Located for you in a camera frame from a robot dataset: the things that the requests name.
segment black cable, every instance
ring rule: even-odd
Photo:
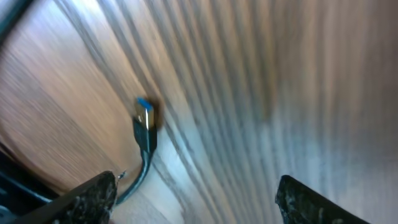
[[[148,173],[152,155],[157,147],[157,128],[154,123],[155,113],[153,106],[146,100],[138,98],[136,113],[137,114],[132,119],[132,125],[134,129],[134,138],[141,151],[142,167],[135,181],[118,197],[116,205],[123,203],[142,184],[142,181]]]

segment black plastic part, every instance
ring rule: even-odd
[[[140,149],[146,151],[150,156],[154,153],[157,147],[157,129],[156,126],[149,130],[143,127],[138,119],[132,119],[132,126],[134,129],[134,138],[136,139]]]
[[[34,0],[16,0],[0,22],[0,47]]]
[[[120,197],[117,199],[116,205],[120,205],[121,203],[126,201],[142,184],[148,173],[150,162],[152,160],[152,155],[154,154],[154,151],[157,147],[156,126],[148,130],[136,118],[132,119],[132,126],[134,129],[134,138],[136,139],[141,151],[141,171],[135,181],[130,185],[130,187],[125,192],[123,192],[123,194],[121,194]]]
[[[115,198],[115,177],[105,171],[14,223],[108,223]]]
[[[367,224],[289,175],[283,175],[275,203],[284,224]]]
[[[3,151],[8,148],[0,143]],[[58,198],[58,194],[0,152],[0,205],[17,216]]]

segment usb connector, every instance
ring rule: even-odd
[[[134,137],[142,151],[152,156],[157,146],[157,129],[154,107],[146,100],[138,98],[136,115],[132,119]]]
[[[155,111],[154,107],[143,98],[138,98],[136,105],[136,115],[135,118],[145,127],[150,129],[155,125]]]
[[[147,100],[138,98],[135,109],[136,114],[132,117],[132,126],[134,129],[134,138],[141,152],[142,167],[135,181],[117,199],[116,205],[123,203],[141,185],[148,173],[152,155],[157,146],[157,128],[155,125],[154,107]]]

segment wood grain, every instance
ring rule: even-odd
[[[39,1],[1,55],[1,139],[60,192],[127,170],[123,191],[141,164],[132,106],[147,95],[162,102],[159,147],[115,223],[282,223],[284,174],[393,223],[396,8]]]

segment wooden surface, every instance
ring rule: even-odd
[[[282,223],[283,174],[394,223],[397,6],[40,1],[1,55],[2,141],[61,192],[102,170],[132,180],[129,114],[147,95],[164,106],[159,146],[115,223]]]

